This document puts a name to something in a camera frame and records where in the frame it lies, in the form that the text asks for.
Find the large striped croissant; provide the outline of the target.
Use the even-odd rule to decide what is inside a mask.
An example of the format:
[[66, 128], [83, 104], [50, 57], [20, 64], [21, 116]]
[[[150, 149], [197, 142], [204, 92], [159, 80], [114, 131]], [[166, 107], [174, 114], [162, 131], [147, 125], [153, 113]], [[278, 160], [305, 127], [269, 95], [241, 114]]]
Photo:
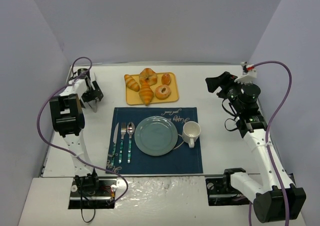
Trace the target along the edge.
[[139, 97], [144, 105], [148, 106], [154, 98], [154, 92], [147, 82], [143, 82], [138, 92]]

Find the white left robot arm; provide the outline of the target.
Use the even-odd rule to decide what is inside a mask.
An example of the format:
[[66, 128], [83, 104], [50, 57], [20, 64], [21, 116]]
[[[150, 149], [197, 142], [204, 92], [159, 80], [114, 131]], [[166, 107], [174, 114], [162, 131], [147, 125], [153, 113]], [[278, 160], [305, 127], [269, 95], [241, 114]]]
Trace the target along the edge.
[[101, 101], [104, 95], [97, 82], [91, 81], [87, 76], [73, 79], [69, 83], [63, 92], [49, 100], [53, 129], [64, 139], [71, 154], [76, 185], [96, 187], [99, 180], [91, 166], [83, 135], [83, 106], [86, 103], [96, 112], [96, 103]]

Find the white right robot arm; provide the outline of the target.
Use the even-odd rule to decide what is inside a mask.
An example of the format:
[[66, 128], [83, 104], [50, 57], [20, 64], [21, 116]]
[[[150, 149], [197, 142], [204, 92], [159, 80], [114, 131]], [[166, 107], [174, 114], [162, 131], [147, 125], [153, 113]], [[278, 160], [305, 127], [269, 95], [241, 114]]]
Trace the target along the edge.
[[225, 189], [241, 192], [252, 203], [261, 223], [284, 221], [288, 225], [299, 216], [306, 193], [290, 179], [268, 139], [268, 124], [257, 103], [261, 89], [252, 82], [239, 82], [237, 76], [227, 71], [207, 77], [205, 82], [210, 93], [220, 88], [216, 95], [228, 101], [234, 110], [231, 116], [236, 130], [249, 146], [262, 180], [256, 182], [243, 168], [229, 168], [223, 174]]

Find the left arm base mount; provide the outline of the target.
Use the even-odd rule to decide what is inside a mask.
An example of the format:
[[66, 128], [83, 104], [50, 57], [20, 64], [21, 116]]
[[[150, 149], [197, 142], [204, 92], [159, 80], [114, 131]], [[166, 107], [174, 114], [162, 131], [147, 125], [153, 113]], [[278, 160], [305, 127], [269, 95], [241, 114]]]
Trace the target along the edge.
[[79, 178], [73, 178], [68, 209], [113, 209], [116, 191], [117, 180], [115, 178], [99, 178], [95, 185], [89, 185], [87, 179], [81, 185]]

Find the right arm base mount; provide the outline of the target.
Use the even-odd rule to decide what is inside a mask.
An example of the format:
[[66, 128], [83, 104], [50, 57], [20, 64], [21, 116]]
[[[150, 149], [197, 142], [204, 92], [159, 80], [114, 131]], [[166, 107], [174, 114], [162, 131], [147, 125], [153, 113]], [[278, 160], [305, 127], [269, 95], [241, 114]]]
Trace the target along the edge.
[[231, 186], [231, 174], [245, 172], [243, 168], [229, 168], [225, 169], [223, 174], [205, 177], [208, 205], [210, 207], [249, 205], [250, 201]]

